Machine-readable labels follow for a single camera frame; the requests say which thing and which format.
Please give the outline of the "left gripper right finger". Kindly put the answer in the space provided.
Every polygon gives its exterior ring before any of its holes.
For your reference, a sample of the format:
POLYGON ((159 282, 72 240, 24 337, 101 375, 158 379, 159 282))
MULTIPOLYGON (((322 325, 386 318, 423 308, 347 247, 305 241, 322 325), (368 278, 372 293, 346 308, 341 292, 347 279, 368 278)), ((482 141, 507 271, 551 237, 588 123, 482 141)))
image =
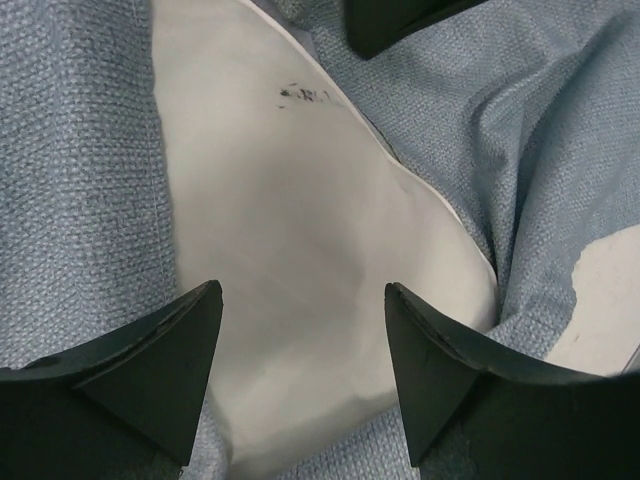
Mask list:
POLYGON ((411 464, 454 433, 477 479, 635 479, 639 376, 600 377, 529 357, 398 283, 385 322, 411 464))

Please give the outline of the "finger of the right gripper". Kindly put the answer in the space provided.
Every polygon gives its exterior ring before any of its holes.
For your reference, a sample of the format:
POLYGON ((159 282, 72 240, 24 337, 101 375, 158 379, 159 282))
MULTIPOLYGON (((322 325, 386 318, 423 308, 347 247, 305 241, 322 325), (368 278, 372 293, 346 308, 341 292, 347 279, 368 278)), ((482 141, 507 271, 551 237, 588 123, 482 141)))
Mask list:
POLYGON ((370 60, 405 37, 485 0, 345 0, 343 16, 349 47, 370 60))

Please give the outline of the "grey-blue pillowcase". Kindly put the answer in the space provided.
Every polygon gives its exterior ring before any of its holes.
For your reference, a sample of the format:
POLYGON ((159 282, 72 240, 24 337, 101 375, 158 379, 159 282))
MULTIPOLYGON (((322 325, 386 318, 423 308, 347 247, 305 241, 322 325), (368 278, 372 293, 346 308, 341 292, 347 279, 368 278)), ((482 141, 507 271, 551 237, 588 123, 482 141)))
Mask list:
MULTIPOLYGON (((1 5, 1 371, 217 281, 177 284, 154 2, 1 5)), ((485 1, 370 60, 349 47, 344 1, 250 2, 457 214, 497 283, 493 326, 469 328, 639 376, 637 2, 485 1)), ((210 376, 177 479, 233 479, 210 376)), ((396 395, 269 479, 477 479, 459 433, 411 464, 396 395)))

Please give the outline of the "white pillow yellow trim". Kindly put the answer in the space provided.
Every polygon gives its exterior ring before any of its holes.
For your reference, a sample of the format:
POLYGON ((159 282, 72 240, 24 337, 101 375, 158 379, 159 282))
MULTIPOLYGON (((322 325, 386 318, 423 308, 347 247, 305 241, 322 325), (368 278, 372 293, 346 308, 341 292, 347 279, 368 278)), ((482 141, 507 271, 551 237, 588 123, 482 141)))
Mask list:
POLYGON ((397 398, 384 290, 479 331, 497 283, 446 200, 250 1, 156 1, 177 284, 223 319, 208 400, 233 479, 269 479, 397 398))

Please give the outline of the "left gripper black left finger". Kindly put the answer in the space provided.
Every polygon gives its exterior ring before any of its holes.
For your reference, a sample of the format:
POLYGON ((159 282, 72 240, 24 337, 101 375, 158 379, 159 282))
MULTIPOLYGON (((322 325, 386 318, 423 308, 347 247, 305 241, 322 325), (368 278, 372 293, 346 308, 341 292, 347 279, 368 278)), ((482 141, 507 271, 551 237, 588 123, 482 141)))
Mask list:
POLYGON ((2 478, 179 478, 222 310, 220 283, 207 281, 94 340, 2 369, 2 478))

